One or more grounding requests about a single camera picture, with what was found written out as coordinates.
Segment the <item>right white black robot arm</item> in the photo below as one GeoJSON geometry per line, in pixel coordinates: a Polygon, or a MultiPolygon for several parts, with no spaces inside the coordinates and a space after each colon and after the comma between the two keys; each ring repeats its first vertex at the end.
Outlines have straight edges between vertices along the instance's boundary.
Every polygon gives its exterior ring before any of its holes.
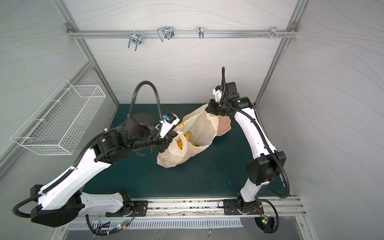
{"type": "Polygon", "coordinates": [[[240,97],[234,82],[227,83],[222,68],[221,84],[213,89],[206,112],[215,116],[229,117],[241,127],[251,148],[253,160],[246,166],[247,180],[236,199],[224,199],[218,207],[225,215],[253,215],[257,227],[265,234],[275,233],[280,225],[279,214],[271,201],[261,199],[264,190],[286,199],[291,186],[284,170],[286,155],[269,141],[257,119],[256,110],[247,97],[240,97]]]}

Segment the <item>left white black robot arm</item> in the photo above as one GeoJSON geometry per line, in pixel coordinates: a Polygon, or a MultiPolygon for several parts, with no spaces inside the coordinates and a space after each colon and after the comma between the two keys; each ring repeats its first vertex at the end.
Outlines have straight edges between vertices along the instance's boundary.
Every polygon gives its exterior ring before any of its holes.
{"type": "Polygon", "coordinates": [[[49,227],[60,227],[78,216],[88,218],[93,214],[105,214],[114,218],[134,215],[136,208],[127,192],[92,195],[80,189],[97,174],[131,153],[151,148],[158,148],[163,153],[177,135],[172,129],[179,118],[171,112],[159,113],[158,123],[148,114],[134,114],[137,95],[144,85],[153,89],[159,105],[160,98],[154,84],[140,82],[134,90],[125,122],[94,137],[73,165],[52,182],[33,186],[31,196],[16,204],[13,214],[49,227]]]}

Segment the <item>cream banana-print plastic bag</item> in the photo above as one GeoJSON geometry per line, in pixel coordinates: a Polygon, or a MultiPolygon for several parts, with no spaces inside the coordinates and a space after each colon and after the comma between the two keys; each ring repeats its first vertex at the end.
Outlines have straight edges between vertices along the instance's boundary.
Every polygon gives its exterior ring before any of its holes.
{"type": "Polygon", "coordinates": [[[206,150],[217,136],[219,117],[208,114],[205,104],[183,117],[174,128],[177,136],[169,147],[158,153],[157,164],[164,168],[173,168],[206,150]]]}

